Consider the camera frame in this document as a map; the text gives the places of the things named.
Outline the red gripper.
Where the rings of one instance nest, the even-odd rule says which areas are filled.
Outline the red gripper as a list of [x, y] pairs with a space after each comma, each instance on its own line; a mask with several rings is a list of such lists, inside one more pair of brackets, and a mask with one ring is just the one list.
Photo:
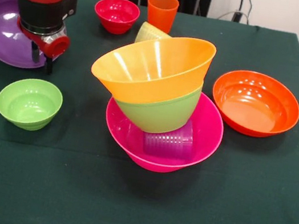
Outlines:
[[63, 25], [60, 30], [56, 33], [43, 35], [43, 34], [34, 34], [21, 25], [21, 18], [18, 17], [17, 24], [24, 35], [32, 40], [31, 49], [32, 54], [31, 58], [34, 63], [39, 62], [40, 51], [45, 55], [46, 58], [46, 74], [51, 74], [53, 70], [53, 58], [60, 56], [64, 53], [67, 48], [70, 46], [70, 38], [66, 33], [66, 26]]

